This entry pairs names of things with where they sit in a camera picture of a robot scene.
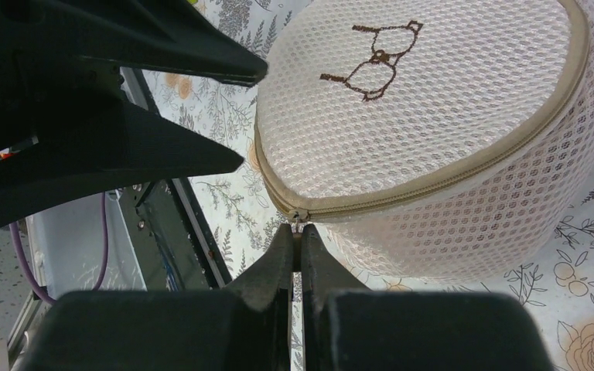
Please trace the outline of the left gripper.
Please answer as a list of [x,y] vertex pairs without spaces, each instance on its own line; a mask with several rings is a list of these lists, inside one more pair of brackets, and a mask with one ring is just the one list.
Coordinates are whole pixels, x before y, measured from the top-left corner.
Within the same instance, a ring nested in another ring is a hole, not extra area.
[[[121,66],[253,87],[268,64],[187,1],[0,1],[0,149],[29,113],[74,90],[121,97]],[[235,151],[127,101],[42,129],[0,161],[0,228],[112,189],[226,174]]]

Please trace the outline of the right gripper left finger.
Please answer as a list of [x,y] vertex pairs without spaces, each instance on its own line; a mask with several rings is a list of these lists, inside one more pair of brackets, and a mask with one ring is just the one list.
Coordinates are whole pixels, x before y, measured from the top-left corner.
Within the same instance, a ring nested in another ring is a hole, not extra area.
[[288,370],[293,233],[226,287],[75,291],[52,306],[24,370]]

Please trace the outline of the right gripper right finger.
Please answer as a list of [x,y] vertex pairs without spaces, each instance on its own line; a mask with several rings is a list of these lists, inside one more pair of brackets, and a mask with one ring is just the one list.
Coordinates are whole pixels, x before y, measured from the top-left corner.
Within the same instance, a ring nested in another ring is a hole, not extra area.
[[305,226],[307,370],[550,370],[531,316],[505,294],[372,291]]

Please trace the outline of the white mesh laundry bag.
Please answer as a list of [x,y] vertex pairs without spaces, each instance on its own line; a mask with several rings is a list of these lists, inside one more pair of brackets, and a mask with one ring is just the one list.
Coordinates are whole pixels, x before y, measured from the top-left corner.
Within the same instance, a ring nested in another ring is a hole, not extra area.
[[517,266],[594,166],[594,1],[314,1],[267,61],[270,200],[374,274]]

